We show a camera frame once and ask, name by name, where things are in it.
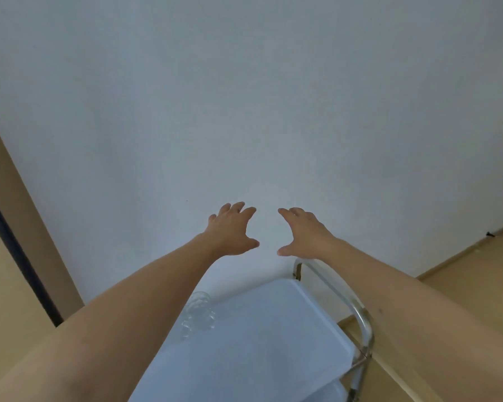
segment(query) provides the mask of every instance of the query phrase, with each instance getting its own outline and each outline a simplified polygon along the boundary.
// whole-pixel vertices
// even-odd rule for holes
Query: hand
[[[293,236],[292,243],[278,250],[278,255],[282,257],[294,255],[305,259],[321,259],[331,245],[339,241],[313,213],[299,207],[278,209],[278,213],[290,226]]]
[[[242,210],[244,202],[233,206],[224,204],[218,215],[212,214],[208,218],[208,226],[202,236],[212,243],[216,257],[225,255],[240,255],[246,251],[259,247],[259,241],[246,235],[248,221],[254,215],[254,207]]]

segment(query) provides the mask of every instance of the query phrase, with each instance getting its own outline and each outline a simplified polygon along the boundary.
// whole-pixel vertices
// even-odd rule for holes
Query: beige floor
[[[503,233],[472,248],[422,281],[503,333]],[[357,333],[355,322],[349,322],[343,329]],[[375,364],[367,375],[361,402],[441,401],[378,328],[374,356]]]

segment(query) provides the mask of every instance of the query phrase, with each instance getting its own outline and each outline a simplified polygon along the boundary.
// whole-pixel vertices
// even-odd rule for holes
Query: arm
[[[279,212],[294,241],[278,254],[330,265],[444,401],[503,401],[501,334],[440,292],[335,238],[313,213]]]
[[[0,381],[0,402],[125,402],[196,284],[218,258],[259,246],[250,207],[226,204],[204,233],[122,280],[56,329]]]

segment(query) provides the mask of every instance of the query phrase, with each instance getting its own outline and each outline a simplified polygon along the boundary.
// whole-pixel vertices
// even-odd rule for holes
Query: person's right arm
[[[440,292],[334,237],[313,213],[297,207],[279,212],[294,241],[278,254],[332,267],[444,401],[503,402],[503,335]]]

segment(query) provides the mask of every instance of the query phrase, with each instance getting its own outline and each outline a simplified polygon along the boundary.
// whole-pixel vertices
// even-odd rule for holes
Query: dark stripe
[[[39,299],[41,305],[43,306],[43,309],[45,309],[47,315],[49,315],[50,317],[50,320],[52,320],[52,322],[54,323],[54,326],[57,327],[58,325],[62,324],[63,318],[61,317],[60,312],[58,311],[56,305],[48,295],[45,286],[43,286],[43,284],[41,283],[41,280],[37,276],[37,273],[34,271],[34,268],[30,263],[30,260],[22,250],[22,247],[16,240],[15,236],[13,235],[13,232],[11,231],[9,225],[7,224],[4,216],[2,216],[1,212],[0,212],[0,238],[2,239],[4,245],[10,252],[13,259],[15,260],[15,263],[17,264],[20,272],[22,272],[22,275],[30,285],[30,288],[32,288],[32,290],[34,291],[35,296],[37,296],[37,299]]]

